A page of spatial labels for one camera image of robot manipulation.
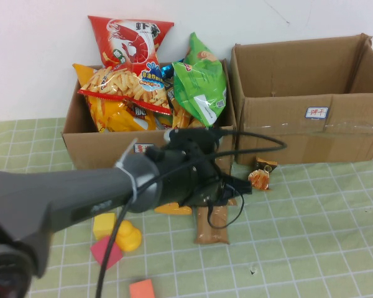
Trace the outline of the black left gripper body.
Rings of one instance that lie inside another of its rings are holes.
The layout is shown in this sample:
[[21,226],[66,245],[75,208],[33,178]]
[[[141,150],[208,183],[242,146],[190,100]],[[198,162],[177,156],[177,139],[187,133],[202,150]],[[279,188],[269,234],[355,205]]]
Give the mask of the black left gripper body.
[[252,194],[252,186],[249,181],[228,174],[222,174],[206,182],[198,183],[192,190],[192,193],[182,200],[182,206],[224,206],[228,204],[230,199]]

